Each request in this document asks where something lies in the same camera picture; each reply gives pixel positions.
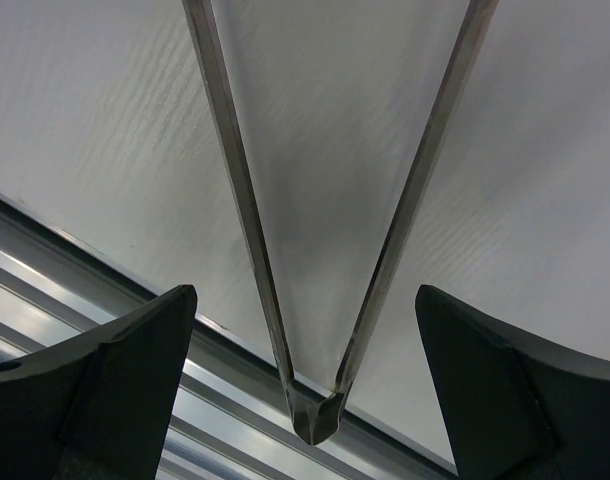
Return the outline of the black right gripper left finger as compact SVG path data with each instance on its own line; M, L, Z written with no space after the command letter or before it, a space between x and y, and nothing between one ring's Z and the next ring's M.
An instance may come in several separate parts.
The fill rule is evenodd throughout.
M197 306L190 285L0 363L0 479L152 479Z

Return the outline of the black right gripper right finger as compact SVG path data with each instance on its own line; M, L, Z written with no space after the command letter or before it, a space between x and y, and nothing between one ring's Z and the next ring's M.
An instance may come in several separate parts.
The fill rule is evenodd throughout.
M415 299L462 479L610 479L610 361L430 285Z

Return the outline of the metal tongs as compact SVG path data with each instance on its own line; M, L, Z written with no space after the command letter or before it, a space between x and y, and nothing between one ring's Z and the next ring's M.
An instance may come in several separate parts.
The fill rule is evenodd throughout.
M453 114L497 8L472 1L464 14L440 87L361 303L330 395L313 401L297 385L276 284L211 2L183 4L210 111L224 153L234 203L295 434L310 446L338 430L350 391L399 267L412 226L438 163Z

